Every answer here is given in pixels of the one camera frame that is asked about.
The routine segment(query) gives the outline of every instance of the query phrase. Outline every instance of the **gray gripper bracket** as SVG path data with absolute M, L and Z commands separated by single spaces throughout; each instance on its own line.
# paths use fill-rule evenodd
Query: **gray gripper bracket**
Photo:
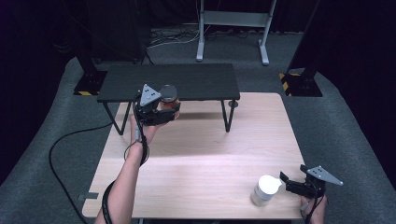
M 161 94 L 148 86 L 148 84 L 145 84 L 143 86 L 142 98 L 140 99 L 140 106 L 148 105 L 159 98 L 161 98 Z
M 316 177 L 317 179 L 333 183 L 339 186 L 343 186 L 344 182 L 337 179 L 335 176 L 331 175 L 327 172 L 323 167 L 317 166 L 315 168 L 308 169 L 307 172 L 312 176 Z

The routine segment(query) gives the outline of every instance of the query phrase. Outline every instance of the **gray carpet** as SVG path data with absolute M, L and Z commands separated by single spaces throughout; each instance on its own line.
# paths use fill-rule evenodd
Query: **gray carpet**
M 203 63 L 233 63 L 240 91 L 277 92 L 282 96 L 305 164 L 322 165 L 345 182 L 343 187 L 327 185 L 327 223 L 396 222 L 396 192 L 334 85 L 317 74 L 323 97 L 285 96 L 278 74 L 286 71 L 301 37 L 269 35 L 269 66 L 261 63 L 259 35 L 217 38 L 206 41 Z M 193 41 L 152 48 L 148 55 L 157 64 L 195 63 L 196 50 L 197 41 Z M 101 63 L 98 68 L 109 65 Z M 64 134 L 110 122 L 96 97 L 73 95 L 81 75 L 78 61 L 71 60 L 46 121 L 0 187 L 0 223 L 80 222 L 50 171 L 48 156 L 52 144 Z M 113 112 L 117 106 L 111 106 Z M 109 130 L 106 127 L 74 134 L 53 150 L 54 167 L 79 210 L 83 202 L 77 197 L 89 190 Z

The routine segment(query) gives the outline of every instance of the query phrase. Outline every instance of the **forearm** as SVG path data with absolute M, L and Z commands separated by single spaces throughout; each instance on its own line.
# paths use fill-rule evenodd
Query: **forearm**
M 114 224 L 131 222 L 134 209 L 134 193 L 142 153 L 143 148 L 140 143 L 135 143 L 131 146 L 128 158 L 108 195 L 108 211 Z M 102 209 L 95 223 L 105 223 Z

